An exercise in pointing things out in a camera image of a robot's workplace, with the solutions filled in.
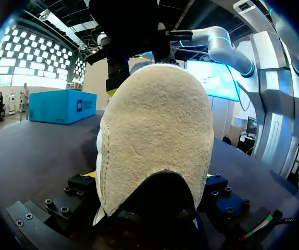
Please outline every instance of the white robotic arm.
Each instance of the white robotic arm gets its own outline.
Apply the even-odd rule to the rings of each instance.
[[[232,47],[227,30],[213,26],[206,29],[192,30],[192,32],[191,41],[180,41],[171,44],[171,46],[198,47],[206,45],[212,60],[231,66],[240,72],[243,77],[247,78],[253,75],[255,70],[253,62]]]

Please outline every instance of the monitor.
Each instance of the monitor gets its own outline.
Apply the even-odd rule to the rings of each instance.
[[[247,134],[256,134],[257,133],[257,120],[252,117],[248,117],[247,123]]]
[[[199,80],[207,95],[239,101],[240,87],[225,64],[187,61],[186,70]]]

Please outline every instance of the white robot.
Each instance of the white robot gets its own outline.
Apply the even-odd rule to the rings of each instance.
[[[8,115],[14,115],[15,114],[15,93],[14,93],[14,91],[12,91],[12,93],[8,97],[8,103],[9,103]]]

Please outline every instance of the teal box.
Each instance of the teal box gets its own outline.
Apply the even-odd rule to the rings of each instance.
[[[96,114],[96,94],[54,90],[29,95],[29,120],[71,124]]]

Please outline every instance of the bolt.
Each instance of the bolt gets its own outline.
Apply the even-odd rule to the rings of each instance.
[[[23,226],[23,221],[22,220],[16,220],[15,224],[18,226],[18,227],[22,227]]]
[[[33,218],[33,215],[28,212],[28,213],[26,213],[25,217],[26,217],[27,220],[31,220]]]
[[[70,213],[71,213],[71,211],[70,211],[70,209],[68,207],[62,207],[60,209],[60,211],[64,215],[64,217],[66,217],[66,218],[68,218],[69,215],[70,215]]]
[[[52,208],[55,206],[54,202],[52,201],[52,199],[46,199],[45,200],[45,204],[47,207]]]
[[[226,208],[226,214],[227,214],[228,218],[232,217],[233,208],[231,208],[231,207]]]
[[[244,204],[245,206],[249,206],[249,205],[250,205],[250,201],[249,201],[248,199],[245,199],[245,200],[243,201],[243,204]]]

